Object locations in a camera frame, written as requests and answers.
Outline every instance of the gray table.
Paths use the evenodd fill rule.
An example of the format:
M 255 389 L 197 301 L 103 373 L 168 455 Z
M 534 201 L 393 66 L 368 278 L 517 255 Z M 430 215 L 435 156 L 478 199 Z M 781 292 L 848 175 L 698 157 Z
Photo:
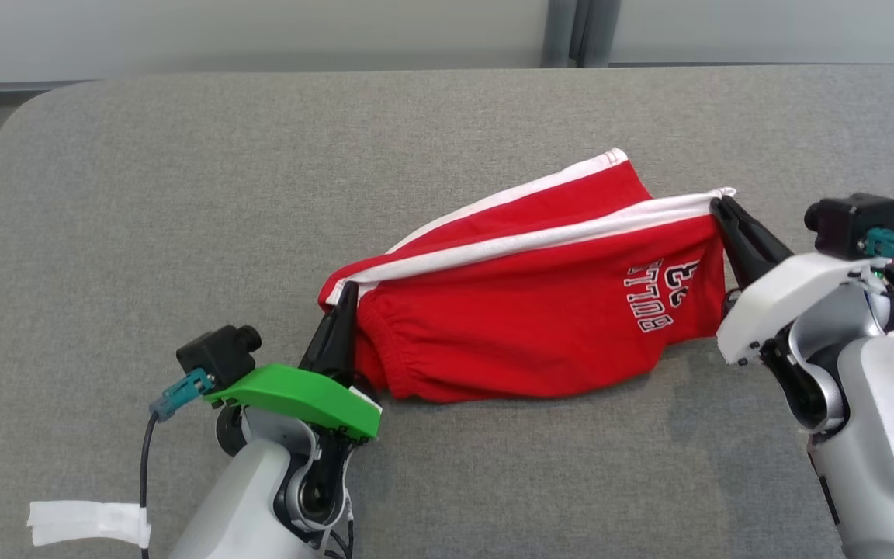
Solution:
M 808 250 L 810 202 L 894 196 L 894 67 L 168 75 L 23 106 L 0 135 L 0 559 L 135 556 L 32 548 L 27 503 L 135 502 L 183 342 L 249 322 L 262 362 L 295 362 L 337 266 L 612 146 L 653 195 L 736 187 Z M 226 467 L 214 417 L 157 429 L 155 559 Z M 580 398 L 389 403 L 351 486 L 359 559 L 840 555 L 776 383 L 712 340 Z

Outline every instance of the white wall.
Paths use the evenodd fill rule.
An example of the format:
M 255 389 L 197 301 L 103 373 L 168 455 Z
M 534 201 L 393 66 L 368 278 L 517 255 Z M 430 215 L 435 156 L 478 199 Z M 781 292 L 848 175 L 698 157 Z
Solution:
M 613 63 L 894 63 L 894 0 L 623 0 Z
M 535 67 L 546 0 L 0 0 L 0 82 Z

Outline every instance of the metal frame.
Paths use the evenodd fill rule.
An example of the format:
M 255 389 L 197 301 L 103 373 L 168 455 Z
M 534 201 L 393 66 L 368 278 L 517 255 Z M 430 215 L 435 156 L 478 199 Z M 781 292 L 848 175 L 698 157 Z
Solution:
M 3 82 L 0 93 L 14 92 L 49 92 L 51 89 L 63 88 L 65 85 L 81 84 L 85 79 L 68 82 Z
M 544 68 L 607 68 L 621 0 L 549 0 L 543 33 Z

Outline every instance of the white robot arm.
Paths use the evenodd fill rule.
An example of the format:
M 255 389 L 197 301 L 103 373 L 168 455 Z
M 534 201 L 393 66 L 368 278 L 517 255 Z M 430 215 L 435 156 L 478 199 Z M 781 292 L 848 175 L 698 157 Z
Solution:
M 720 352 L 741 365 L 759 357 L 778 379 L 809 433 L 844 554 L 894 558 L 894 261 L 879 255 L 894 247 L 873 247 L 892 237 L 894 200 L 813 206 L 806 225 L 820 252 L 805 255 L 732 199 L 713 213 L 742 287 L 728 298 Z

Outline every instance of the black joint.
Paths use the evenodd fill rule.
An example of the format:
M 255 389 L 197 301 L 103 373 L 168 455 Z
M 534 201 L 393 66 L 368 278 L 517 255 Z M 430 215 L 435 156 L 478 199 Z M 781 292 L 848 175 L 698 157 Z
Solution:
M 840 259 L 863 259 L 868 231 L 894 231 L 894 200 L 873 194 L 823 198 L 806 210 L 806 227 L 816 232 L 816 250 Z
M 216 440 L 223 452 L 232 457 L 237 456 L 248 443 L 244 437 L 244 419 L 241 412 L 241 408 L 223 408 L 216 420 Z
M 777 336 L 764 342 L 761 360 L 778 380 L 785 393 L 788 409 L 802 425 L 818 425 L 826 417 L 826 400 L 816 379 L 798 364 L 788 361 L 783 355 L 791 352 L 788 346 L 788 332 L 785 326 Z
M 255 370 L 251 355 L 262 345 L 258 330 L 245 325 L 226 325 L 189 341 L 175 352 L 185 374 L 196 369 L 213 379 L 213 389 L 223 390 Z
M 354 443 L 345 436 L 318 432 L 319 459 L 315 460 L 302 480 L 298 506 L 303 516 L 314 523 L 336 520 L 344 502 L 344 463 L 350 457 Z M 278 498 L 275 498 L 275 510 Z
M 246 349 L 248 353 L 253 353 L 260 349 L 262 340 L 260 339 L 258 330 L 255 330 L 255 327 L 251 325 L 242 325 L 237 328 L 237 343 L 242 348 Z
M 726 318 L 733 308 L 737 305 L 737 300 L 740 298 L 741 291 L 740 290 L 730 290 L 726 291 L 726 297 L 723 298 L 723 317 Z

